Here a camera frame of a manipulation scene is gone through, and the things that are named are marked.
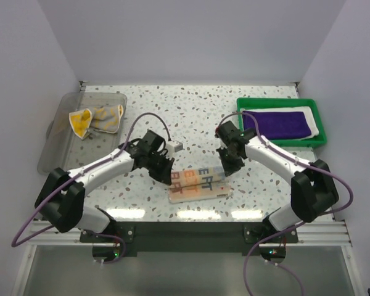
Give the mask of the colourful patterned towel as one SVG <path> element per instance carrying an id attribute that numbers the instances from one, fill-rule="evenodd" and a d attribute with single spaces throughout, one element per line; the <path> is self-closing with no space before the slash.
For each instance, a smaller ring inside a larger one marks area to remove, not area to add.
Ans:
<path id="1" fill-rule="evenodd" d="M 229 196 L 231 196 L 231 188 L 221 166 L 171 173 L 168 199 L 172 204 Z"/>

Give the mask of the purple towel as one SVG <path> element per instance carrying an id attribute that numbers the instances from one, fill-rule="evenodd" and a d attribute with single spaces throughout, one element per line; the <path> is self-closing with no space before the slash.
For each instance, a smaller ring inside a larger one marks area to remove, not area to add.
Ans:
<path id="1" fill-rule="evenodd" d="M 255 128 L 255 122 L 248 114 L 257 120 L 260 134 L 268 139 L 303 139 L 313 134 L 303 112 L 243 111 L 245 129 Z"/>

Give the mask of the white towel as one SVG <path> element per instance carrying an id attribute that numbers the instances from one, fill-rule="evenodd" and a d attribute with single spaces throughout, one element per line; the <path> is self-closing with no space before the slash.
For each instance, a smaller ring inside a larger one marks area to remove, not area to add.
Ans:
<path id="1" fill-rule="evenodd" d="M 248 109 L 248 110 L 241 109 L 240 111 L 241 112 L 243 111 L 252 111 L 252 112 L 297 112 L 299 111 L 299 112 L 303 112 L 305 114 L 306 121 L 309 124 L 311 131 L 313 132 L 311 136 L 307 138 L 303 138 L 303 139 L 309 139 L 309 138 L 313 138 L 319 135 L 319 129 L 317 127 L 315 118 L 313 116 L 313 112 L 311 111 L 310 107 L 301 106 L 301 107 L 278 107 L 278 108 Z M 277 139 L 277 140 L 303 140 L 303 139 Z"/>

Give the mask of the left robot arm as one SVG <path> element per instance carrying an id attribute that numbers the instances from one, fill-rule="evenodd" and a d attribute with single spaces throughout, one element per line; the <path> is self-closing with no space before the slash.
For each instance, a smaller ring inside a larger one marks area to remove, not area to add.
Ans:
<path id="1" fill-rule="evenodd" d="M 35 209 L 59 232 L 73 228 L 92 231 L 102 242 L 111 241 L 116 227 L 102 210 L 84 204 L 88 194 L 117 176 L 145 168 L 155 181 L 170 185 L 173 149 L 159 151 L 164 139 L 148 131 L 136 142 L 121 144 L 110 154 L 85 166 L 49 173 L 35 202 Z"/>

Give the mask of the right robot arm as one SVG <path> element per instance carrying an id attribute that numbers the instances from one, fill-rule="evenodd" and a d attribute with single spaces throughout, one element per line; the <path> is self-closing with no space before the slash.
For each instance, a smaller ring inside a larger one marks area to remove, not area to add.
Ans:
<path id="1" fill-rule="evenodd" d="M 324 174 L 328 165 L 322 161 L 309 162 L 257 135 L 255 129 L 241 131 L 227 121 L 217 127 L 220 139 L 217 149 L 226 176 L 245 166 L 244 160 L 254 160 L 278 174 L 290 185 L 290 202 L 270 213 L 264 220 L 263 237 L 278 241 L 284 230 L 298 223 L 310 223 L 339 199 L 333 178 Z"/>

